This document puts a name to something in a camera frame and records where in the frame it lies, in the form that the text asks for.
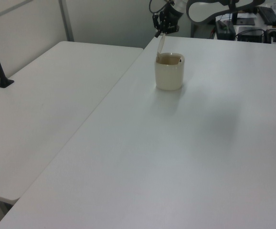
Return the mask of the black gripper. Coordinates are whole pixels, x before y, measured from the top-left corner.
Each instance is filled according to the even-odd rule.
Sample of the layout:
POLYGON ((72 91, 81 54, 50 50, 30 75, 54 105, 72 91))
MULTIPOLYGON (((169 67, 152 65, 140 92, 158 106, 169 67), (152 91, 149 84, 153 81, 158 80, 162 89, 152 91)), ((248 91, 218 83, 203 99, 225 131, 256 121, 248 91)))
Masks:
POLYGON ((163 34, 170 34, 179 31, 178 21, 180 19, 180 12, 175 10, 172 5, 167 4, 163 11, 153 13, 152 20, 154 28, 156 29, 155 38, 163 34))

